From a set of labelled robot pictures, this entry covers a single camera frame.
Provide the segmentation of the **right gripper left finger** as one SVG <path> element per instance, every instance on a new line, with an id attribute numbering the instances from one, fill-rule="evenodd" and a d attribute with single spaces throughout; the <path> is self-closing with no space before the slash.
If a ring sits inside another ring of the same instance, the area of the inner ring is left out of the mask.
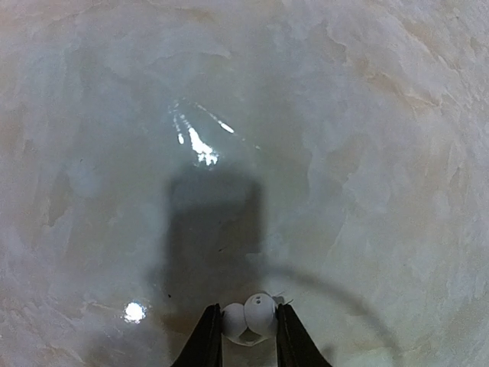
<path id="1" fill-rule="evenodd" d="M 176 367 L 222 367 L 222 312 L 209 305 L 176 359 Z"/>

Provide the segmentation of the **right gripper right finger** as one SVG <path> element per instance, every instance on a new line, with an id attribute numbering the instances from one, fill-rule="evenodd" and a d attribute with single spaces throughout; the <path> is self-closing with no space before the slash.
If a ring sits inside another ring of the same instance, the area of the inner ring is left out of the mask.
<path id="1" fill-rule="evenodd" d="M 279 304 L 276 316 L 278 367 L 329 367 L 289 304 Z"/>

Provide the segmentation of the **white earbud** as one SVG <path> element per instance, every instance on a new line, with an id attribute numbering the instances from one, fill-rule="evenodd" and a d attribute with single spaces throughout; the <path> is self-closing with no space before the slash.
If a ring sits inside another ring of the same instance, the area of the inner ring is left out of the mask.
<path id="1" fill-rule="evenodd" d="M 232 303 L 222 310 L 222 335 L 232 343 L 252 347 L 277 335 L 277 308 L 281 296 L 261 292 L 243 304 Z"/>

